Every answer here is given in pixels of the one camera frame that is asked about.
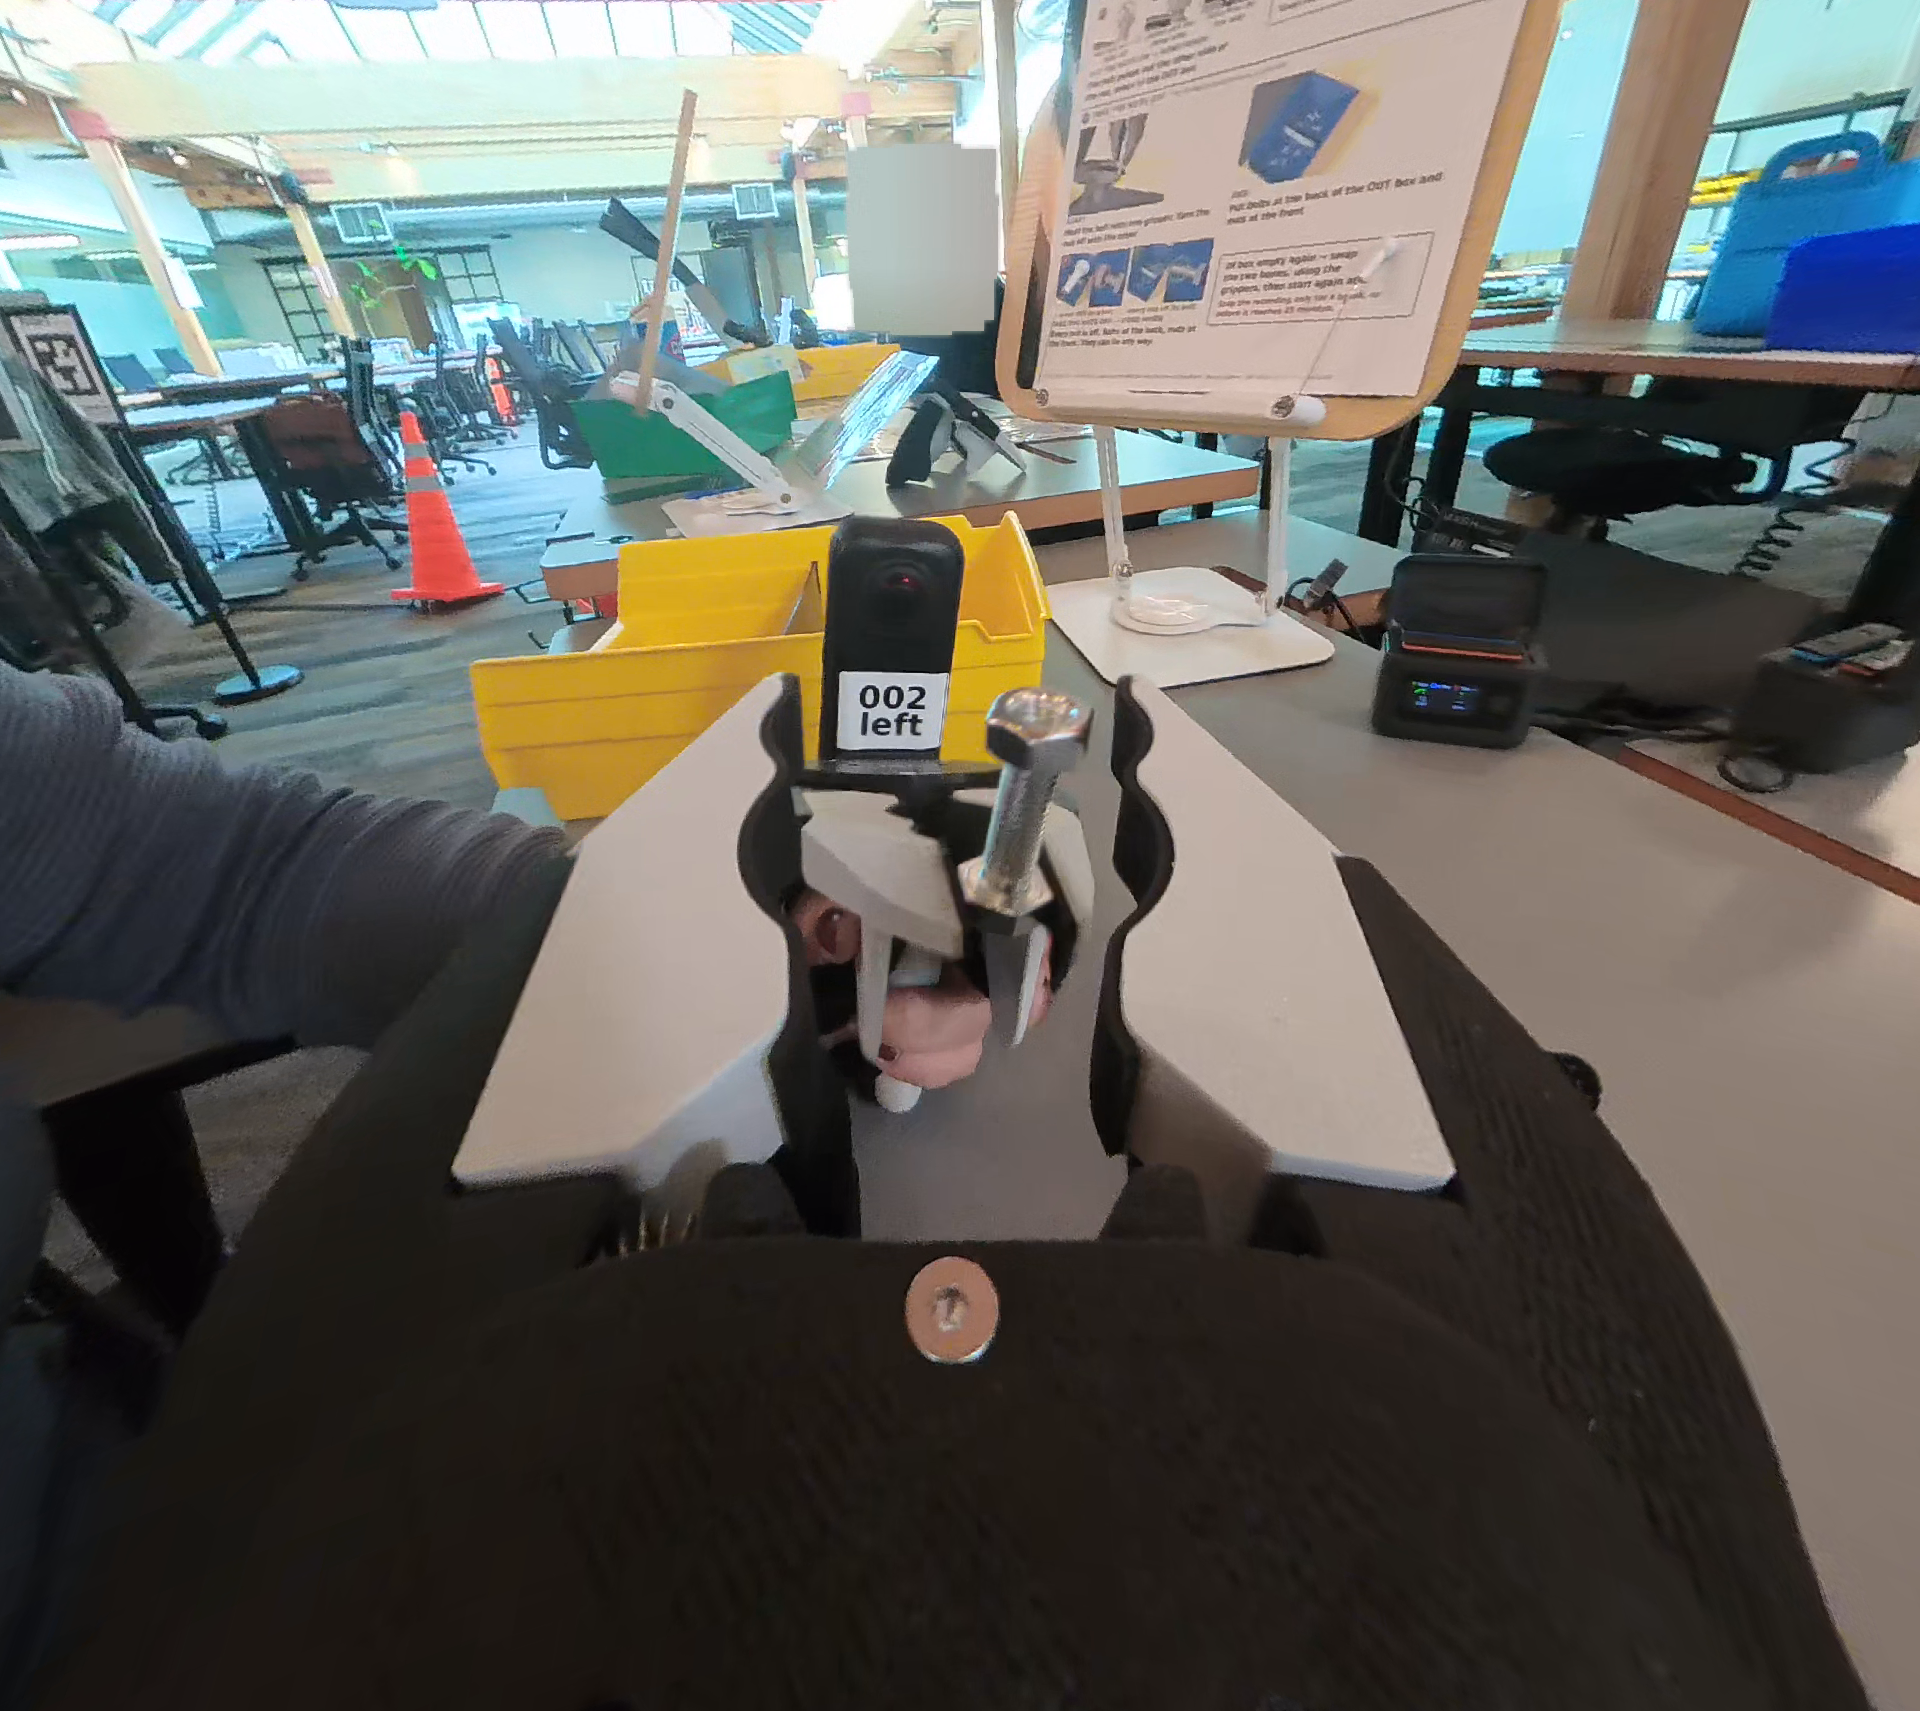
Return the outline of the black white gripper holder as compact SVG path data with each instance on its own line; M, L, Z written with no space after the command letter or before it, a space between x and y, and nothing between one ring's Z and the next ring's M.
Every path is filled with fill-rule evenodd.
M908 408L885 465L888 490L933 484L980 484L985 476L1025 476L1028 465L1006 425L971 397L928 390Z

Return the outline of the black coat rack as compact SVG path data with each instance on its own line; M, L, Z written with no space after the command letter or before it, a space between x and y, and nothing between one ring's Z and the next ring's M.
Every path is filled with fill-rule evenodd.
M229 708L301 683L300 669L262 664L239 642L227 598L123 432L88 423L11 354L1 394L9 667L91 676L158 739L226 739ZM158 704L133 680L149 628L171 625L207 625L227 647L233 674L207 705Z

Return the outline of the black stool seat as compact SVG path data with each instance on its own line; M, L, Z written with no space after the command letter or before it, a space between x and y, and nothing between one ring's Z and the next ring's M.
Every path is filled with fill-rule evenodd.
M1790 468L1788 456L1694 451L1604 425L1539 425L1494 443L1482 464L1508 492L1547 503L1539 531L1590 542L1639 515L1774 500Z

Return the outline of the row of black office chairs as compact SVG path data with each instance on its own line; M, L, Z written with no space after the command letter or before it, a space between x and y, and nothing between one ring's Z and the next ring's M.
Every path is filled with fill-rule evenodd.
M357 425L399 453L402 416L413 416L439 470L494 476L485 451L512 432L534 435L544 470L595 468L577 407L590 382L534 354L508 319L487 323L476 342L434 338L426 349L384 340L337 338L333 351Z

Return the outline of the brown office chair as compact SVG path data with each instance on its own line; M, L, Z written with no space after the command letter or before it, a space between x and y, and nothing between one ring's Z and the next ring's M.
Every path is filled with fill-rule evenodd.
M368 547L404 569L399 481L332 392L294 392L238 423L238 440L305 579L330 553Z

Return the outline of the blue plastic bin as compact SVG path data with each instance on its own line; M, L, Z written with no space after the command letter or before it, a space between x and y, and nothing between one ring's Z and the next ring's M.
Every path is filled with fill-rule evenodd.
M1814 235L1794 246L1769 307L1764 346L1915 354L1918 225Z

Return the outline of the yellow plastic bin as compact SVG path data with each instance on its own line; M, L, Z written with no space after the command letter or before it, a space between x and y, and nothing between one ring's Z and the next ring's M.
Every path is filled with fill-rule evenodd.
M1018 518L935 518L966 560L943 757L985 757L985 711L1043 674L1048 594ZM830 527L628 542L616 620L587 651L471 667L483 757L502 791L540 791L559 820L607 817L745 690L800 680L822 714Z

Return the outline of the person's left hand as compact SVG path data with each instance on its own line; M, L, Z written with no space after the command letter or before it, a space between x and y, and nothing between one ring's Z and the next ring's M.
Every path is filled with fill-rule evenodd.
M804 960L819 988L819 1017L831 997L856 984L862 964L860 918L804 888L793 903ZM824 1026L822 1042L852 1058L862 1074L887 1074L900 1085L928 1092L971 1077L985 1048L991 1009L961 964L940 964L932 984L888 986L876 1042L860 1040L856 1015Z

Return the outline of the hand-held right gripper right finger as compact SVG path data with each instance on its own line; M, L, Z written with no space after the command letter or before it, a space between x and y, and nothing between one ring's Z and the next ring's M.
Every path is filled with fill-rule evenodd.
M1103 1148L1260 1196L1453 1179L1339 854L1163 690L1114 688L1114 875L1089 1058Z

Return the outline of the thin board on white stand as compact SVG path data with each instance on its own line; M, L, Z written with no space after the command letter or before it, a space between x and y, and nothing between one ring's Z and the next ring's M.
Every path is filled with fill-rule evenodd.
M699 96L686 87L678 96L673 143L668 151L665 203L658 229L646 229L618 198L610 198L601 231L627 246L631 256L654 260L654 282L638 305L636 365L627 373L636 416L658 422L678 439L699 446L715 468L721 492L711 513L737 526L758 520L768 527L803 527L831 523L840 513L812 487L793 484L779 468L734 429L719 422L709 407L682 385L665 380L662 367L664 318L668 284L675 267L678 213L684 205L686 168L693 148Z

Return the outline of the black white marker sign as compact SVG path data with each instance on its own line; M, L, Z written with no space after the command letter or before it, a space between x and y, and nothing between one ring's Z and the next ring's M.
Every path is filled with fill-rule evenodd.
M88 425L129 433L122 399L73 305L36 289L1 293L1 342L5 360L31 372Z

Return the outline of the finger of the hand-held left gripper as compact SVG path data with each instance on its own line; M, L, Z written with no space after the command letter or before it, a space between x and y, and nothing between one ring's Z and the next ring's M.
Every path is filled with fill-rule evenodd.
M800 824L803 885L852 913L867 953L907 945L932 958L966 948L943 846L891 810L810 810Z
M996 845L992 838L983 851L991 866L1025 870L1000 861ZM1043 1006L1043 986L1067 974L1094 912L1094 866L1078 817L1044 817L1037 854L1028 866L1036 865L1043 865L1052 902L1041 913L1015 921L980 918L991 1022L1004 1049L1020 1048Z

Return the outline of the small black display device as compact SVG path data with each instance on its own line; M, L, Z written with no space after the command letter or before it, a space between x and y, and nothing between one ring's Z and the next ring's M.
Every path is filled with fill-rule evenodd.
M1390 579L1369 711L1381 739L1519 747L1547 658L1547 572L1524 558L1415 553Z

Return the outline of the person's left forearm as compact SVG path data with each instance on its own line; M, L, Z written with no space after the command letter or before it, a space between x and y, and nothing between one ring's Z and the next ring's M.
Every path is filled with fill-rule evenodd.
M133 729L101 680L1 674L5 992L371 1048L563 832Z

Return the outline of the silver hex bolt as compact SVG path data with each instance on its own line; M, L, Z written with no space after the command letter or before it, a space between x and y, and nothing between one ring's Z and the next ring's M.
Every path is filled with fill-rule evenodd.
M1067 690L1006 690L985 711L985 747L1000 776L980 854L996 838L996 856L1025 866L1037 854L1043 822L1058 786L1084 761L1093 705Z

